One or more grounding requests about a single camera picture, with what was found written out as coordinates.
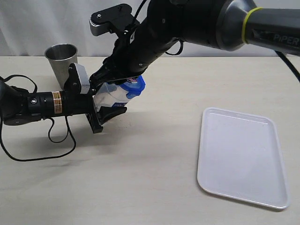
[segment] white backdrop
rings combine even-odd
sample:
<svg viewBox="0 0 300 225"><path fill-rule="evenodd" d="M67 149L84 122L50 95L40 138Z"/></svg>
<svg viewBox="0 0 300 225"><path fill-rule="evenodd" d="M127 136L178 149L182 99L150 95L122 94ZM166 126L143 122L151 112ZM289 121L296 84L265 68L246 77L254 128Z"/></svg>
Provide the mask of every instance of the white backdrop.
<svg viewBox="0 0 300 225"><path fill-rule="evenodd" d="M142 0L0 0L0 55L43 55L47 47L72 43L81 56L108 56L115 35L92 36L89 18L102 9L127 3L133 13ZM299 0L256 0L265 8L300 8ZM147 6L139 20L146 16ZM185 44L181 56L270 56L271 50L245 46L236 52L224 52Z"/></svg>

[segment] plastic tray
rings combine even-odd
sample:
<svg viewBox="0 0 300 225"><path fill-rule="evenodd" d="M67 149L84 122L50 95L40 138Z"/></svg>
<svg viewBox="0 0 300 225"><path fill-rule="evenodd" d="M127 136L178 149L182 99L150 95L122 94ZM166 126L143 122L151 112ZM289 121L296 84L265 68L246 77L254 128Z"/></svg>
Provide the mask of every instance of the plastic tray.
<svg viewBox="0 0 300 225"><path fill-rule="evenodd" d="M212 194L279 210L289 205L277 131L265 117L206 109L197 179Z"/></svg>

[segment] stainless steel cup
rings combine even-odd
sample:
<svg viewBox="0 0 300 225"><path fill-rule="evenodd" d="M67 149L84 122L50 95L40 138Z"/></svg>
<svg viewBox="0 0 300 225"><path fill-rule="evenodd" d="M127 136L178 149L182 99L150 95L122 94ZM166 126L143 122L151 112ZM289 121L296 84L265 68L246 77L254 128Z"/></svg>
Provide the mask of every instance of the stainless steel cup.
<svg viewBox="0 0 300 225"><path fill-rule="evenodd" d="M69 66L77 62L77 48L71 44L59 44L48 48L45 57L49 60L60 87L64 89L69 78Z"/></svg>

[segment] gold band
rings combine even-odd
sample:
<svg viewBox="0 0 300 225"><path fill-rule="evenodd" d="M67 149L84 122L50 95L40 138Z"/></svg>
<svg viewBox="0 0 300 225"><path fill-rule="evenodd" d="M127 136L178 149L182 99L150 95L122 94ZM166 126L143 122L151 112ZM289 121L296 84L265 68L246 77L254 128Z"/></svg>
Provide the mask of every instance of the gold band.
<svg viewBox="0 0 300 225"><path fill-rule="evenodd" d="M52 92L52 95L53 95L54 113L61 114L62 113L61 94L59 91L57 91L57 92Z"/></svg>
<svg viewBox="0 0 300 225"><path fill-rule="evenodd" d="M243 22L243 28L242 28L242 41L245 43L245 44L248 44L248 42L246 41L246 24L248 22L248 19L249 17L251 16L252 13L254 13L255 11L259 10L259 9L262 9L262 7L257 7L257 8L254 8L252 10L250 10L247 14L247 16L245 17L244 19L244 22Z"/></svg>

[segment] table surface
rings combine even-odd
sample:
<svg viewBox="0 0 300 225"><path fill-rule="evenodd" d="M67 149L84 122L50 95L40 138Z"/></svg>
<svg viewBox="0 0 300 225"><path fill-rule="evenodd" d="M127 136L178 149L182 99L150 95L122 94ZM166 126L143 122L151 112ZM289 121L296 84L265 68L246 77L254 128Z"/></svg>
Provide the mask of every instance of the table surface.
<svg viewBox="0 0 300 225"><path fill-rule="evenodd" d="M103 58L79 58L88 74ZM292 58L300 67L299 58ZM0 57L0 75L24 74L39 91L59 90L43 57ZM146 90L128 112L93 135L84 115L70 118L76 151L62 159L18 163L0 152L4 225L296 225L300 221L300 85L279 58L161 58L144 74ZM15 78L11 85L33 88ZM196 181L200 124L207 107L272 119L278 128L291 206L272 211L213 197ZM53 138L66 133L56 119ZM19 158L57 155L50 121L4 127Z"/></svg>

